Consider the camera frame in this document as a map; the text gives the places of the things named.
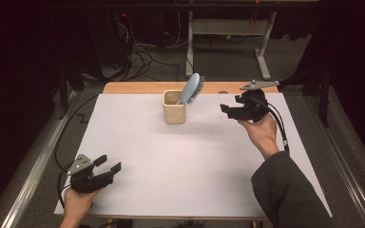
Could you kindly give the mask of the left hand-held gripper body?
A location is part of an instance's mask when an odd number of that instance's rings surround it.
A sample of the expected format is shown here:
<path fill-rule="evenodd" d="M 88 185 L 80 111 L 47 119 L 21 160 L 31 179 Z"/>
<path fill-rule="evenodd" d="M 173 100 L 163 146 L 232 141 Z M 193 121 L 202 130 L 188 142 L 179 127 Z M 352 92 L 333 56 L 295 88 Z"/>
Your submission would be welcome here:
<path fill-rule="evenodd" d="M 96 167 L 94 161 L 84 154 L 76 157 L 67 171 L 71 189 L 87 194 L 105 188 L 113 182 L 114 176 L 110 174 L 110 171 L 97 176 L 93 174 L 93 169 Z"/>

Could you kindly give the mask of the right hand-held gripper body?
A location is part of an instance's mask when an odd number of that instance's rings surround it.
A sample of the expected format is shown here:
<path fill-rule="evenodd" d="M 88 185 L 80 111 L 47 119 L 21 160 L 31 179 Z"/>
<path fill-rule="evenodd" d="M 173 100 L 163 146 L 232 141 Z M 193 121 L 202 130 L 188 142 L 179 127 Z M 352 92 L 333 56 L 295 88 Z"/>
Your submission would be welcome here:
<path fill-rule="evenodd" d="M 241 97 L 245 101 L 243 107 L 248 110 L 247 120 L 258 122 L 269 112 L 268 102 L 263 92 L 264 88 L 278 86 L 278 81 L 257 81 L 253 80 L 247 85 L 240 87 Z"/>

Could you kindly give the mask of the light blue hairbrush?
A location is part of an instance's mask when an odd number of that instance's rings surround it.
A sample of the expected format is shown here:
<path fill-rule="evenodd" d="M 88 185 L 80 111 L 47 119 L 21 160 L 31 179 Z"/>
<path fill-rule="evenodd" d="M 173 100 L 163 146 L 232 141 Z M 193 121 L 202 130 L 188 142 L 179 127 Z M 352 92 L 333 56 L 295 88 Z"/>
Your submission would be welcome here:
<path fill-rule="evenodd" d="M 194 73 L 187 83 L 185 84 L 181 98 L 177 101 L 178 105 L 190 105 L 202 92 L 203 85 L 205 83 L 205 77 L 199 73 Z"/>

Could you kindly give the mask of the cream square cup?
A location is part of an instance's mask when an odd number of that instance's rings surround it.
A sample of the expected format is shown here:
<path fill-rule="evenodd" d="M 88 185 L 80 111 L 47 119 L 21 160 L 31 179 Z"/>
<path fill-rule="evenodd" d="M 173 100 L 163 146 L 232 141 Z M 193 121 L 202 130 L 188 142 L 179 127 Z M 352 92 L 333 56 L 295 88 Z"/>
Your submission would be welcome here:
<path fill-rule="evenodd" d="M 163 93 L 163 118 L 167 124 L 184 124 L 186 105 L 180 104 L 180 90 L 166 90 Z"/>

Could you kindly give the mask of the person's left hand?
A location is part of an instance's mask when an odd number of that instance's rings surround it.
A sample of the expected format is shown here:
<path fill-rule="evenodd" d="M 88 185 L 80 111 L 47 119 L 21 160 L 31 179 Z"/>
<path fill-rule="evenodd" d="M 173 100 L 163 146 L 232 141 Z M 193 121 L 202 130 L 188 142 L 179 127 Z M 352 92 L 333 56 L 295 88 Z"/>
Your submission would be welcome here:
<path fill-rule="evenodd" d="M 100 190 L 82 194 L 73 189 L 65 192 L 65 216 L 64 220 L 69 222 L 80 222 L 88 212 L 94 198 Z"/>

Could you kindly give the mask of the person's right hand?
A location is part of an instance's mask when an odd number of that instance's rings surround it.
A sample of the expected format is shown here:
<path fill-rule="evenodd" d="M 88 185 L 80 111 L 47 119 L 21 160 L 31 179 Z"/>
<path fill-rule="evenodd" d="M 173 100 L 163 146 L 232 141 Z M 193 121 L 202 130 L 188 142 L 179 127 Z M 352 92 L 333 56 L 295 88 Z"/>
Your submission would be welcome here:
<path fill-rule="evenodd" d="M 266 160 L 279 152 L 276 142 L 277 123 L 271 114 L 266 114 L 256 123 L 240 120 L 239 124 L 244 127 L 251 143 Z"/>

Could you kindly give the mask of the white paper sheet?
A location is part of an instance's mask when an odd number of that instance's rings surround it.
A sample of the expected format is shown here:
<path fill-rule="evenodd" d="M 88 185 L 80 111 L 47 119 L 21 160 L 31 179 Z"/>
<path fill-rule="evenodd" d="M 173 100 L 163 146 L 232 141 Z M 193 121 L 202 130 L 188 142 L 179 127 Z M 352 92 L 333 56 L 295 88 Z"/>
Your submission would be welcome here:
<path fill-rule="evenodd" d="M 251 177 L 263 162 L 236 121 L 221 112 L 232 94 L 202 94 L 182 124 L 163 119 L 160 94 L 102 94 L 79 153 L 105 155 L 101 174 L 119 163 L 114 182 L 89 213 L 104 218 L 263 219 Z"/>

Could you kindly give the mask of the black metal stand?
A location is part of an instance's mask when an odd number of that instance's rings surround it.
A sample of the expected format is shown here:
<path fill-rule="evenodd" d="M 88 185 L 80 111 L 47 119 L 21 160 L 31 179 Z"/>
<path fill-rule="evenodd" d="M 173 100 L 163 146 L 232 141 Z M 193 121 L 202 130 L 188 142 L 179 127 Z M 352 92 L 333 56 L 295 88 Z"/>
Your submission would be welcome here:
<path fill-rule="evenodd" d="M 315 64 L 295 73 L 281 81 L 278 89 L 288 85 L 302 85 L 300 90 L 303 96 L 319 96 L 318 116 L 325 127 L 328 127 L 328 104 L 330 89 L 330 74 L 324 64 Z"/>
<path fill-rule="evenodd" d="M 85 84 L 82 80 L 81 72 L 71 63 L 63 62 L 61 64 L 59 73 L 59 94 L 60 94 L 60 104 L 62 111 L 59 119 L 63 120 L 68 111 L 68 94 L 67 86 L 75 91 L 82 91 Z"/>

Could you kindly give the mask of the wooden table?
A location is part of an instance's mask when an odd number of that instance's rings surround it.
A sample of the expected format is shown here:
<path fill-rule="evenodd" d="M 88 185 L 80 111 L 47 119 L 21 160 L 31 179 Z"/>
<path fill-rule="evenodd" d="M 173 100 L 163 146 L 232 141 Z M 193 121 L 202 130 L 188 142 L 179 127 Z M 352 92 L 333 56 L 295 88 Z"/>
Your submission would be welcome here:
<path fill-rule="evenodd" d="M 166 90 L 180 90 L 183 91 L 183 85 L 180 83 L 173 82 L 164 82 L 164 83 L 156 83 L 156 82 L 133 82 L 133 83 L 110 83 L 106 85 L 102 94 L 160 94 L 163 96 L 163 93 Z M 206 84 L 202 94 L 218 94 L 219 91 L 227 91 L 229 94 L 234 95 L 234 97 L 241 93 L 240 84 L 233 82 L 214 82 Z M 281 93 L 275 87 L 269 87 L 265 90 L 265 96 L 270 106 L 276 107 L 279 110 L 279 114 L 277 116 L 272 117 L 276 120 L 277 123 L 277 137 L 276 142 L 279 148 L 279 152 L 285 151 L 289 154 L 290 158 L 296 163 L 298 168 L 304 174 L 304 176 L 308 179 L 308 181 L 314 186 L 314 189 L 320 198 L 321 202 L 325 206 L 329 216 L 330 210 L 327 206 L 326 199 L 322 195 L 322 190 L 317 182 L 317 178 L 315 172 L 310 164 L 310 161 L 305 153 L 304 146 L 299 139 L 298 132 L 293 124 L 293 120 L 285 99 Z M 256 123 L 252 120 L 247 120 L 247 117 L 231 119 L 236 121 L 239 124 L 240 120 L 249 121 L 250 123 Z M 65 194 L 64 201 L 58 208 L 59 212 L 65 216 Z"/>

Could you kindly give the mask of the aluminium floor rail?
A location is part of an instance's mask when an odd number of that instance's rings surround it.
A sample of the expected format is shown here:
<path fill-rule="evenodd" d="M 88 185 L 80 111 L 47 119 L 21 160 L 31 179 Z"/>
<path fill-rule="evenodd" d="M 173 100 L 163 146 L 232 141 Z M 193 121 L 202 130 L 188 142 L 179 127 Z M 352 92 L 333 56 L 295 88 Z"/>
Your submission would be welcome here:
<path fill-rule="evenodd" d="M 326 127 L 318 114 L 317 103 L 312 97 L 304 98 L 306 104 L 309 106 L 313 116 L 317 120 L 319 128 L 322 130 L 324 138 L 329 144 L 330 151 L 334 158 L 337 171 L 346 186 L 346 189 L 355 205 L 357 212 L 360 214 L 361 219 L 365 225 L 365 193 L 361 188 L 361 185 L 357 182 L 354 173 L 351 170 L 351 166 L 346 162 L 345 157 L 342 154 L 338 144 L 334 139 L 334 135 L 331 130 Z"/>
<path fill-rule="evenodd" d="M 44 175 L 55 145 L 59 141 L 60 134 L 65 129 L 65 125 L 70 118 L 70 112 L 76 106 L 79 98 L 80 92 L 76 91 L 71 91 L 70 95 L 66 98 L 66 101 L 68 102 L 68 110 L 64 111 L 54 119 L 52 126 L 48 130 L 48 135 L 45 137 L 45 140 L 41 142 L 38 157 L 33 163 L 31 169 L 28 171 L 27 178 L 25 179 L 22 188 L 17 194 L 17 197 L 0 228 L 17 228 L 19 221 L 27 210 L 38 184 Z"/>

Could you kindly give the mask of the white metal desk frame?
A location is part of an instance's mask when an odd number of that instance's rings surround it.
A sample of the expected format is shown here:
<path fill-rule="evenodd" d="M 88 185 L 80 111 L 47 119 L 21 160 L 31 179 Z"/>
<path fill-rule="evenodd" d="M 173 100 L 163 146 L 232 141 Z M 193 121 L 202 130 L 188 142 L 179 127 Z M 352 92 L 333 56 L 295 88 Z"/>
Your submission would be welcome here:
<path fill-rule="evenodd" d="M 187 51 L 185 60 L 185 75 L 194 73 L 194 49 L 193 38 L 195 35 L 233 35 L 233 36 L 261 36 L 262 43 L 254 50 L 259 70 L 263 80 L 270 81 L 271 75 L 264 58 L 270 35 L 275 24 L 277 13 L 272 11 L 269 18 L 259 20 L 254 12 L 249 20 L 239 19 L 199 19 L 194 13 L 188 13 Z"/>

